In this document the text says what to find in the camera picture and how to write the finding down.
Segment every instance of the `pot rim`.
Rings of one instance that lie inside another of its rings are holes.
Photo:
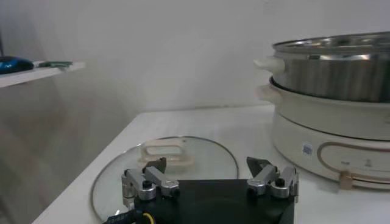
[[[277,52],[295,54],[390,53],[390,31],[290,40],[272,47]]]

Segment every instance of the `blue object on shelf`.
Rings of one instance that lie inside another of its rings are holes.
[[[4,56],[0,57],[0,75],[27,71],[34,68],[34,64],[26,59]]]

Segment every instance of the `white table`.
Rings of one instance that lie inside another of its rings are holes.
[[[100,170],[119,153],[144,141],[166,136],[199,136],[220,142],[236,157],[240,178],[250,177],[246,157],[266,158],[276,166],[289,161],[269,138],[274,107],[168,111],[138,115],[62,192],[34,223],[99,223],[90,205],[90,189]],[[337,183],[298,169],[298,223],[390,223],[390,192],[339,191]]]

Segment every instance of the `screw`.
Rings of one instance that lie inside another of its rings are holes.
[[[282,178],[276,179],[276,180],[275,180],[275,185],[276,185],[277,187],[284,187],[284,186],[285,186],[285,181],[284,181],[284,179],[282,179]]]
[[[152,182],[151,181],[149,181],[149,180],[144,180],[143,182],[142,182],[142,188],[143,189],[149,189],[149,188],[151,188],[152,187]]]

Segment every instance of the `stainless steel steamer pot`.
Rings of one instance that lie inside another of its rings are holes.
[[[286,41],[255,60],[278,87],[336,100],[390,102],[390,32]]]

